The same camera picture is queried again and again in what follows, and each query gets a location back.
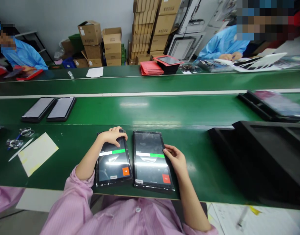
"hand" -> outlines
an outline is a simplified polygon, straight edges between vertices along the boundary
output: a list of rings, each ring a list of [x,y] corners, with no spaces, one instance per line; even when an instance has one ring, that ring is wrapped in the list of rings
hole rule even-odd
[[[170,159],[177,177],[188,176],[188,170],[186,165],[186,159],[184,154],[178,150],[178,148],[171,145],[164,145],[163,152]]]
[[[232,54],[221,54],[219,56],[219,59],[232,60],[233,59],[233,55]]]
[[[232,54],[232,58],[234,59],[234,60],[238,60],[238,59],[240,59],[242,57],[242,54],[240,53],[240,52],[234,52],[233,54]]]
[[[22,66],[22,68],[23,68],[23,71],[25,71],[25,72],[28,72],[28,71],[35,70],[35,69],[36,69],[36,68],[34,68],[34,67],[29,67],[29,66]]]
[[[107,132],[102,132],[98,135],[97,140],[101,141],[103,144],[105,142],[108,142],[110,144],[114,144],[116,147],[120,147],[119,142],[116,141],[117,138],[124,136],[125,140],[127,141],[127,134],[126,133],[120,133],[121,127],[113,127],[110,128]]]

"tablet display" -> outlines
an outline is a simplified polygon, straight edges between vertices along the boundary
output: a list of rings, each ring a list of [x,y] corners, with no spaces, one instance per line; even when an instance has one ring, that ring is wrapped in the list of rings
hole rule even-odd
[[[125,138],[120,137],[117,141],[119,148],[114,144],[104,143],[101,149],[97,161],[97,185],[132,179]]]
[[[134,131],[135,183],[173,188],[160,132]]]

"white stripe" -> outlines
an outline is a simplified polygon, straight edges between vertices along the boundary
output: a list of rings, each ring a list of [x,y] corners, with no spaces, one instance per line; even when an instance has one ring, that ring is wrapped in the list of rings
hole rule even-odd
[[[137,156],[143,156],[143,157],[150,157],[149,153],[138,153],[138,152],[136,152],[136,155]]]
[[[300,88],[292,89],[259,89],[280,93],[300,93]],[[22,95],[0,96],[0,99],[32,99],[40,97],[122,97],[122,96],[189,96],[189,95],[234,95],[246,93],[247,90],[215,90],[215,91],[170,91],[170,92],[136,92],[136,93],[93,93],[93,94],[60,94],[60,95]]]
[[[112,154],[112,151],[109,151],[109,152],[101,152],[101,153],[99,153],[99,156],[110,155],[110,154]]]
[[[286,69],[284,71],[291,71],[291,70],[300,70],[300,69]],[[223,74],[223,73],[239,73],[240,72],[237,72],[237,71],[233,71],[233,72],[219,72],[219,73],[209,73],[209,72],[206,72],[206,73],[192,73],[192,74],[163,74],[163,75],[160,75],[161,76],[179,76],[179,75],[186,75],[186,76],[193,76],[193,75],[214,75],[214,74]],[[105,78],[131,78],[131,77],[158,77],[156,75],[154,76],[119,76],[119,77],[99,77],[99,78],[74,78],[74,79],[71,79],[71,78],[65,78],[65,79],[48,79],[48,80],[28,80],[28,81],[25,81],[25,82],[44,82],[44,81],[62,81],[62,80],[72,80],[72,81],[75,81],[75,80],[81,80],[81,79],[105,79]],[[10,83],[10,82],[19,82],[19,81],[3,81],[3,82],[0,82],[0,83]]]

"metal clamp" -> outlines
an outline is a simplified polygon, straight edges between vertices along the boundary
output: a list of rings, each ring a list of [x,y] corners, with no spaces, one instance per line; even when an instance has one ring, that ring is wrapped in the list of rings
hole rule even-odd
[[[8,148],[18,149],[18,148],[22,147],[23,143],[24,143],[24,141],[22,141],[22,140],[17,140],[17,139],[9,140],[8,139],[6,144],[7,144]]]
[[[30,127],[20,129],[20,135],[24,137],[31,137],[35,133]]]

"yellow paper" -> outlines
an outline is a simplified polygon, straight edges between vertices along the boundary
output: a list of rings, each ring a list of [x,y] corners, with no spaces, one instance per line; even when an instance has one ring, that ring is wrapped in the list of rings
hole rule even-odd
[[[21,163],[30,177],[59,148],[45,132],[19,153]]]

